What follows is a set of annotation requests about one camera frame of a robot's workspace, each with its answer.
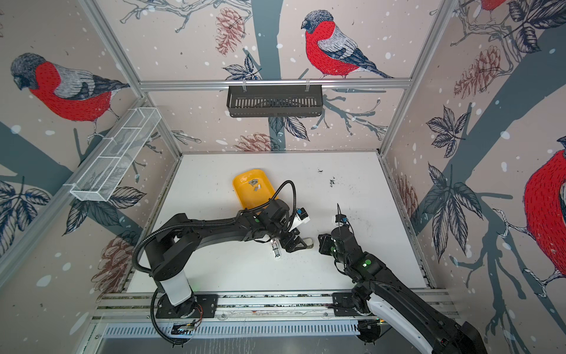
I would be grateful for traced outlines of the white pink stapler body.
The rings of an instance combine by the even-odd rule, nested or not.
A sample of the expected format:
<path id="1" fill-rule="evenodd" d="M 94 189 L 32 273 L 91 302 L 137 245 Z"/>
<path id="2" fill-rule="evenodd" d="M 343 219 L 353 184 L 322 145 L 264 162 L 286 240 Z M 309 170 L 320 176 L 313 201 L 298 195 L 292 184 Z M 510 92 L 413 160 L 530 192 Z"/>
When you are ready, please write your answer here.
<path id="1" fill-rule="evenodd" d="M 271 240 L 271 248 L 274 253 L 274 258 L 276 260 L 279 260 L 282 257 L 282 252 L 279 241 L 277 239 L 274 238 Z"/>

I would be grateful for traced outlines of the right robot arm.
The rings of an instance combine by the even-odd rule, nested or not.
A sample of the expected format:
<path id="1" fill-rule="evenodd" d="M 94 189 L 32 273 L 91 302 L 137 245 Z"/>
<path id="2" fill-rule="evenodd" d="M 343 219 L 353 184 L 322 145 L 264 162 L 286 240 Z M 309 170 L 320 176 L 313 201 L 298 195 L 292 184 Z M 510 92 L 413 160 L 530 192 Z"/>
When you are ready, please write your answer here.
<path id="1" fill-rule="evenodd" d="M 358 244 L 349 225 L 318 236 L 319 253 L 343 264 L 351 278 L 354 308 L 385 320 L 421 353 L 486 353 L 478 330 L 458 324 L 427 304 L 387 265 Z"/>

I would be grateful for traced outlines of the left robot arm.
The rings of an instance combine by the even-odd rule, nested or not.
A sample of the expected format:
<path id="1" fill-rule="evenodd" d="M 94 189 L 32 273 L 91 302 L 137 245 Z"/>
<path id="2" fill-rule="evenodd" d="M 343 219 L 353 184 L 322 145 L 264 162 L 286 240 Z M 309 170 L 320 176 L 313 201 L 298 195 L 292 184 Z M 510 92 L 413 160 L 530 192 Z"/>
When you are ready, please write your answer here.
<path id="1" fill-rule="evenodd" d="M 174 215 L 158 230 L 138 242 L 132 255 L 135 270 L 148 274 L 162 294 L 158 305 L 160 319 L 191 317 L 201 310 L 199 300 L 184 273 L 192 254 L 203 247 L 227 242 L 269 243 L 275 240 L 287 253 L 313 247 L 312 240 L 300 237 L 298 227 L 310 216 L 296 206 L 296 187 L 284 181 L 275 193 L 259 206 L 240 210 L 234 218 L 218 220 L 189 219 Z"/>

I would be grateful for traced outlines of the yellow plastic tray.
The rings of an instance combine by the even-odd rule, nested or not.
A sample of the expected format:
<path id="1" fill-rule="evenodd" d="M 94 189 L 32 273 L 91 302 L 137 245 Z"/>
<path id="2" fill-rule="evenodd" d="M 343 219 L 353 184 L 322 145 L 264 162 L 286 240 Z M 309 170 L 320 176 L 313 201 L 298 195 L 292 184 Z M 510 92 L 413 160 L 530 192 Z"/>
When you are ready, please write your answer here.
<path id="1" fill-rule="evenodd" d="M 261 184 L 258 191 L 254 191 L 249 181 L 257 178 Z M 243 209 L 252 209 L 268 202 L 273 197 L 275 189 L 263 170 L 253 169 L 236 176 L 232 185 Z"/>

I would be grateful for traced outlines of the staple strips pile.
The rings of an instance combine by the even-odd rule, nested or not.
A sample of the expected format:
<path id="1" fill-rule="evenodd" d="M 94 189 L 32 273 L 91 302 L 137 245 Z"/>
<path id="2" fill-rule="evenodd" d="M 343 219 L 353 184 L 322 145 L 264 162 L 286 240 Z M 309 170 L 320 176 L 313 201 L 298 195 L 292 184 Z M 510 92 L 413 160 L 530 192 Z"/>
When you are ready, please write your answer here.
<path id="1" fill-rule="evenodd" d="M 258 191 L 261 188 L 261 184 L 257 178 L 250 180 L 249 184 L 253 187 L 254 191 Z"/>

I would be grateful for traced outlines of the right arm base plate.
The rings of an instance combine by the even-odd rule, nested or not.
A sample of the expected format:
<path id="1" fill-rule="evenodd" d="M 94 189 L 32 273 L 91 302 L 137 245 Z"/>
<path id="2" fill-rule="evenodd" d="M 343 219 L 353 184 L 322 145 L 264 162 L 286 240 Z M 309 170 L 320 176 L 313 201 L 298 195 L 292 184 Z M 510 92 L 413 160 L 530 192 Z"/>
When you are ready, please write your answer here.
<path id="1" fill-rule="evenodd" d="M 335 292 L 332 294 L 332 309 L 336 317 L 368 317 L 373 313 L 368 307 L 369 295 L 358 292 Z"/>

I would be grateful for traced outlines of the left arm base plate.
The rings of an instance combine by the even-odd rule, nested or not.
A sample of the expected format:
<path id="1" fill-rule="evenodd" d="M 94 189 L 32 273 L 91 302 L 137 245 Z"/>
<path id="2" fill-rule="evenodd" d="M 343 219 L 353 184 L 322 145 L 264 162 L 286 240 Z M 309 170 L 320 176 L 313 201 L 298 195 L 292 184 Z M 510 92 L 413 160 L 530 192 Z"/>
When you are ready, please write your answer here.
<path id="1" fill-rule="evenodd" d="M 217 294 L 193 294 L 180 305 L 172 305 L 169 297 L 159 297 L 156 305 L 157 319 L 211 319 L 215 317 L 219 296 Z"/>

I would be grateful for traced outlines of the aluminium rail front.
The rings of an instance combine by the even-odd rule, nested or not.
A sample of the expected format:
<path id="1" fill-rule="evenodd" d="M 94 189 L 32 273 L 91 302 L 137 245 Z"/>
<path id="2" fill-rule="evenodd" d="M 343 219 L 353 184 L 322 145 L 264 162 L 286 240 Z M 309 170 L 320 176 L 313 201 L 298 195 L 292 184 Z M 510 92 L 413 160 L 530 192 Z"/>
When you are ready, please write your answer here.
<path id="1" fill-rule="evenodd" d="M 219 292 L 213 300 L 211 293 L 199 293 L 198 301 L 206 314 L 216 320 L 236 319 L 325 319 L 335 315 L 333 308 L 345 306 L 333 298 L 336 291 L 244 291 Z M 120 293 L 103 296 L 97 305 L 97 317 L 148 315 L 150 293 Z"/>

